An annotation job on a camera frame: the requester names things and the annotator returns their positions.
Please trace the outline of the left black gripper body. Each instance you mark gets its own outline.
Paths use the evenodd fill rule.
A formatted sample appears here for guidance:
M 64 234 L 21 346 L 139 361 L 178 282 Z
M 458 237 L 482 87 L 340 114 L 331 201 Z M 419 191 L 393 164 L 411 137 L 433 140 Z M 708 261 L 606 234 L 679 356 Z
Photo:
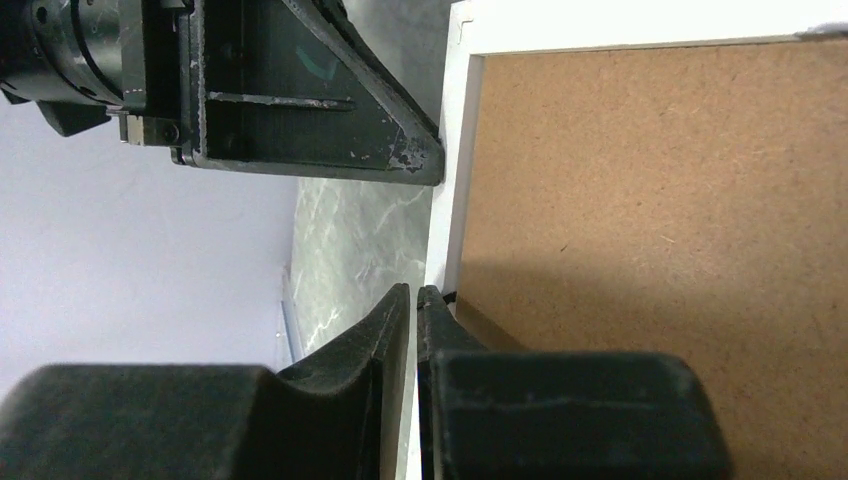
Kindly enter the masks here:
M 70 137 L 120 122 L 122 141 L 177 147 L 178 22 L 191 1 L 4 1 L 1 94 Z

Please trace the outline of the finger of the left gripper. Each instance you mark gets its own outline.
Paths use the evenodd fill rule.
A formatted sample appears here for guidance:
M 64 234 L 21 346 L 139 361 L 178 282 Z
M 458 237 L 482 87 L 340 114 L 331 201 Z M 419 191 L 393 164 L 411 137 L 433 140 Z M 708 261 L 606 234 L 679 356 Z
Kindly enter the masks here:
M 176 17 L 178 164 L 404 185 L 442 182 L 434 121 L 339 1 L 197 1 Z

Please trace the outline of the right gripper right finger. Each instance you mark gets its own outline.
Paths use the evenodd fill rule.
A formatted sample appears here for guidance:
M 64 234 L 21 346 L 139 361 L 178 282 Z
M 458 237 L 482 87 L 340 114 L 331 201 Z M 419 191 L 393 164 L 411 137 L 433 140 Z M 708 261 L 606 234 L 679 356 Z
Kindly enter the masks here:
M 705 389 L 658 352 L 504 352 L 417 295 L 426 479 L 729 479 Z

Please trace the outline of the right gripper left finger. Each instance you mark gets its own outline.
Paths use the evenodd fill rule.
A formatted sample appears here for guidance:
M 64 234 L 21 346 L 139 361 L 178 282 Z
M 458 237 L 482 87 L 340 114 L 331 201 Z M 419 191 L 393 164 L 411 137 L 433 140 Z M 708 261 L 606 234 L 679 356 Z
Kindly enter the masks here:
M 5 479 L 392 479 L 410 290 L 293 365 L 52 364 L 1 405 Z

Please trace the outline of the white picture frame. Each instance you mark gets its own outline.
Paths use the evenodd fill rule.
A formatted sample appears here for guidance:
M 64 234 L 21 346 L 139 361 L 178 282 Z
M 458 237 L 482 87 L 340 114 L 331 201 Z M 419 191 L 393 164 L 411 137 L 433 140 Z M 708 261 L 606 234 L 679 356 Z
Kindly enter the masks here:
M 843 1 L 460 1 L 450 12 L 441 135 L 446 164 L 433 193 L 425 286 L 435 286 L 457 321 L 484 346 L 504 352 L 654 350 L 521 350 L 493 346 L 460 320 L 459 272 L 480 117 L 483 62 L 502 55 L 555 54 L 795 43 L 843 39 Z M 716 410 L 698 374 L 722 431 Z

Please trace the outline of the brown backing board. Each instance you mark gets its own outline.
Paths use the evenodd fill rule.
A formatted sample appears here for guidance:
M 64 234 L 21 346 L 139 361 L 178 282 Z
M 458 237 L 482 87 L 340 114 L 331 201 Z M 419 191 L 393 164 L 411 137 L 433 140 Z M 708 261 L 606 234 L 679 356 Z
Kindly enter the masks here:
M 486 58 L 457 312 L 678 356 L 738 478 L 845 478 L 846 41 Z

